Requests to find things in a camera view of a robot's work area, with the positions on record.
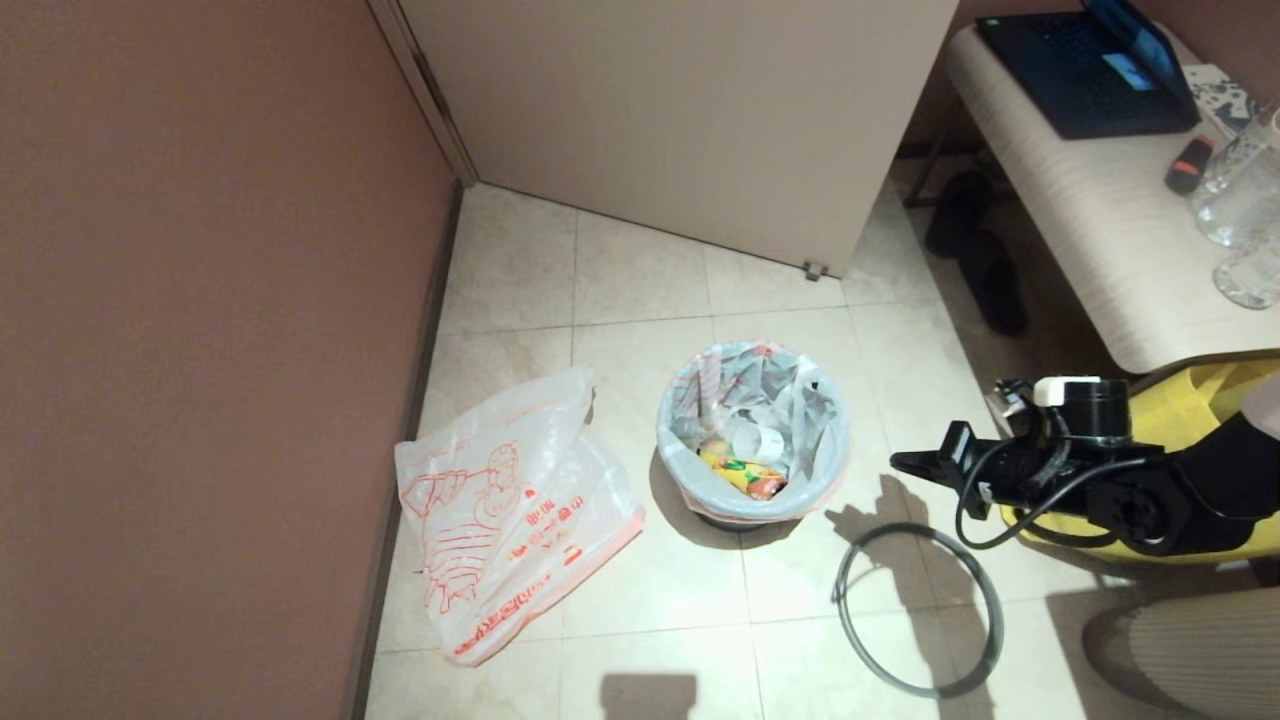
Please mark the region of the cream striped bench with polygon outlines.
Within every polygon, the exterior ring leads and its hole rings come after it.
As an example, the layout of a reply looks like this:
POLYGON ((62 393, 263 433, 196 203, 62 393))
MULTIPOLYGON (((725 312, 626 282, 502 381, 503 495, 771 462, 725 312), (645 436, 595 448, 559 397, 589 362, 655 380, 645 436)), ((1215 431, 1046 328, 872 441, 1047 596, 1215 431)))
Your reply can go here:
POLYGON ((1280 304, 1249 310, 1216 290, 1211 275, 1229 251, 1164 183, 1192 132, 1065 140, 973 27, 941 61, 1123 370, 1280 357, 1280 304))

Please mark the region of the spare white plastic bag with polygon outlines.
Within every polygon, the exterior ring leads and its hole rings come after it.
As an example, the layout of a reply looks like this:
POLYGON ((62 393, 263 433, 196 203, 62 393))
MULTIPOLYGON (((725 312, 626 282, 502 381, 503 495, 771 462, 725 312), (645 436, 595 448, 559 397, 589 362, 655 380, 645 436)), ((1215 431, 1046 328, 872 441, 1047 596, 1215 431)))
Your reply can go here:
POLYGON ((712 345, 676 374, 660 400, 655 433, 660 457, 682 496, 751 518, 785 503, 813 502, 819 509, 842 480, 851 418, 841 388, 812 359, 774 342, 740 341, 712 345), (762 411, 764 423, 786 437, 790 460, 769 468, 783 473, 788 483, 773 500, 740 493, 694 450, 700 424, 723 407, 762 411))

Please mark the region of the black round trash bin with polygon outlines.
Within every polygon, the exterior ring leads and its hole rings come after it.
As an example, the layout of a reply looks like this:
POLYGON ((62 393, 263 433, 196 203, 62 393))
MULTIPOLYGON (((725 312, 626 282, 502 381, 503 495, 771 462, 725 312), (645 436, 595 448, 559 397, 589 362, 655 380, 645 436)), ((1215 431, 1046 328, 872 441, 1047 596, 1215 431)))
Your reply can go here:
POLYGON ((767 509, 762 516, 741 518, 712 509, 689 495, 684 496, 684 501, 687 509, 704 524, 732 533, 748 533, 765 527, 800 521, 818 507, 813 502, 801 505, 785 503, 781 510, 767 509))

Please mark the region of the beige door frame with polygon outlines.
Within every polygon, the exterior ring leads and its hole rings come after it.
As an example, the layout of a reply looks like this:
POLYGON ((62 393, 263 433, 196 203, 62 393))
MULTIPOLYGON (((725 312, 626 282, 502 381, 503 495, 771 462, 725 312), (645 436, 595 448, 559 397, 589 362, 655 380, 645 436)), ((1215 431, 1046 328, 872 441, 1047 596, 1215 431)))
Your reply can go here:
POLYGON ((454 123, 445 95, 417 41, 401 0, 365 0, 404 77, 420 111, 454 177, 466 188, 479 174, 454 123))

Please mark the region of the orange yellow snack wrapper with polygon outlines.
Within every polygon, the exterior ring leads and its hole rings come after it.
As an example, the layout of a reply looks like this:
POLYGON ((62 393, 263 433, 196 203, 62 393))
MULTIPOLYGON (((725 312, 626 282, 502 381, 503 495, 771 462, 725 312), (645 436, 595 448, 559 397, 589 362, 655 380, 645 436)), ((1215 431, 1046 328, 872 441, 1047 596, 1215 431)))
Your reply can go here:
POLYGON ((722 480, 755 501, 771 501, 787 486, 787 477, 767 465, 735 457, 723 441, 712 441, 698 456, 722 480))

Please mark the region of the black slipper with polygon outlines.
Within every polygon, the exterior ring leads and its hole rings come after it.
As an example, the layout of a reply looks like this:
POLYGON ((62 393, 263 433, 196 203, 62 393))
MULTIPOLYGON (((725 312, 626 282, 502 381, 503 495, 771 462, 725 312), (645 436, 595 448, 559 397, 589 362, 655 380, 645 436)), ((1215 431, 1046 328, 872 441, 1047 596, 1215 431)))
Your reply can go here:
POLYGON ((983 229, 972 232, 963 241, 956 259, 988 328, 1004 336, 1024 334, 1029 320, 1020 296, 1018 269, 998 237, 983 229))
POLYGON ((957 258, 980 229, 995 199, 995 184, 979 170, 952 176, 940 191, 925 231, 925 249, 943 259, 957 258))

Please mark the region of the beige door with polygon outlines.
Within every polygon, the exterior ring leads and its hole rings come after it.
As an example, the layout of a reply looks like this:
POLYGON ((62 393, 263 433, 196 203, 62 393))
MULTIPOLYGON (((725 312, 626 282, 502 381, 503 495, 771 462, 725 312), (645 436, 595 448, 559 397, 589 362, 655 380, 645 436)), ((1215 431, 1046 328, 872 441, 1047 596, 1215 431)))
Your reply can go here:
POLYGON ((480 181, 842 277, 957 0, 402 0, 480 181))

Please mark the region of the clear glass cup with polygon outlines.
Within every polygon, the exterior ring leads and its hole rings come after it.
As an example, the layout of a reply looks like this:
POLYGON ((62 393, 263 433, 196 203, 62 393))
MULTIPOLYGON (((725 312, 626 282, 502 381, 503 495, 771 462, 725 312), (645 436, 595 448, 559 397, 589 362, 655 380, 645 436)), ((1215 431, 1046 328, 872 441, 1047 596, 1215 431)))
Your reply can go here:
POLYGON ((1198 231, 1228 249, 1280 234, 1280 161, 1257 158, 1233 173, 1208 168, 1189 209, 1198 231))
POLYGON ((1263 310, 1280 304, 1280 234, 1245 241, 1216 265, 1211 278, 1238 306, 1263 310))

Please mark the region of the beige striped stool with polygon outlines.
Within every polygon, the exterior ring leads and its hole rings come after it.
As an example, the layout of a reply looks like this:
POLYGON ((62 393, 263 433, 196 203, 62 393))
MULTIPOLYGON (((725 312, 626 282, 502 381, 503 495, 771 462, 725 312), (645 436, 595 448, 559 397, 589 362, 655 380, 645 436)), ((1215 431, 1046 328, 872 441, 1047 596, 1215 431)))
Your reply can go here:
POLYGON ((1210 720, 1280 720, 1280 587, 1108 610, 1082 641, 1094 671, 1133 700, 1210 720))

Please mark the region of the dark blue laptop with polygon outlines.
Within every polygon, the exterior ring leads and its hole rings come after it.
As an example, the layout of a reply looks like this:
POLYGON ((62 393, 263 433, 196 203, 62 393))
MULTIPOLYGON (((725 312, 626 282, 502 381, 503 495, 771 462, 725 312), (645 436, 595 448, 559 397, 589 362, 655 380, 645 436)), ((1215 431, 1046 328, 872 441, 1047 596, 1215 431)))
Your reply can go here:
POLYGON ((1178 55, 1129 0, 975 20, 987 47, 1068 140, 1175 135, 1201 123, 1178 55))

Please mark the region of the clear ribbed glass bottle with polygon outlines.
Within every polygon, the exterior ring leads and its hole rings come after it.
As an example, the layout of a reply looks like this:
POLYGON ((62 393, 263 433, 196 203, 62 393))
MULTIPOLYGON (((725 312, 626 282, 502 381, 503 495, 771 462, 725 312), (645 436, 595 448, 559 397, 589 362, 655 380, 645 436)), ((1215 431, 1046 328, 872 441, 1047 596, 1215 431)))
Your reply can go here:
POLYGON ((1263 105, 1251 123, 1210 159, 1198 191, 1220 193, 1268 149, 1280 149, 1280 94, 1263 105))

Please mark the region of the black orange handheld device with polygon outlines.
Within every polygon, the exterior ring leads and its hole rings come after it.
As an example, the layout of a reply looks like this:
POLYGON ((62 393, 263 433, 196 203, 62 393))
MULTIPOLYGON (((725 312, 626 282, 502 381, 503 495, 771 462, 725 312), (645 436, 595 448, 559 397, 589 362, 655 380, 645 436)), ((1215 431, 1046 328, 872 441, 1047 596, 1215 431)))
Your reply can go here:
POLYGON ((1206 135, 1197 135, 1167 168, 1164 177, 1165 187, 1179 197, 1196 192, 1212 155, 1213 141, 1206 135))

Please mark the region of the white red-printed plastic bag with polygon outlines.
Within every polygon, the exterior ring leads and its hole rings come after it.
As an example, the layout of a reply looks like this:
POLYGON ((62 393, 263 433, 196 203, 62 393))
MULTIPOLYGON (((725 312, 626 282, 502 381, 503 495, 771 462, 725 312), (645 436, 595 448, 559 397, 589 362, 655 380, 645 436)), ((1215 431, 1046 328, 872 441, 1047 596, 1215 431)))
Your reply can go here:
POLYGON ((594 434, 589 366, 503 389, 394 451, 444 659, 476 667, 639 537, 646 512, 594 434))

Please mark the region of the white black patterned card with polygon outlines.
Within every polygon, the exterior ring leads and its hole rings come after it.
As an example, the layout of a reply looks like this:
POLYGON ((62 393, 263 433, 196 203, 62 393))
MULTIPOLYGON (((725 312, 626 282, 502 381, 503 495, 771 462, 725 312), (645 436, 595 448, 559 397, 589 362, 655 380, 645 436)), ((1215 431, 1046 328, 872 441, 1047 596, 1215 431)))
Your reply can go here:
POLYGON ((1183 65, 1181 72, 1201 114, 1226 138, 1248 129, 1258 102, 1225 70, 1211 63, 1183 65))

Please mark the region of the clear plastic water bottle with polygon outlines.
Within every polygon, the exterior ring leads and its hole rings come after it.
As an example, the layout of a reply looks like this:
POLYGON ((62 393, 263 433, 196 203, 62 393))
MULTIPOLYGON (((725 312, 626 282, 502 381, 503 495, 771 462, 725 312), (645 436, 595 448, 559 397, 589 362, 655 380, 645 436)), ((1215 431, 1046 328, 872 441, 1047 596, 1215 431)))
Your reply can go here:
POLYGON ((791 456, 788 442, 764 419, 765 415, 755 409, 722 407, 700 424, 694 450, 767 466, 786 464, 791 456))

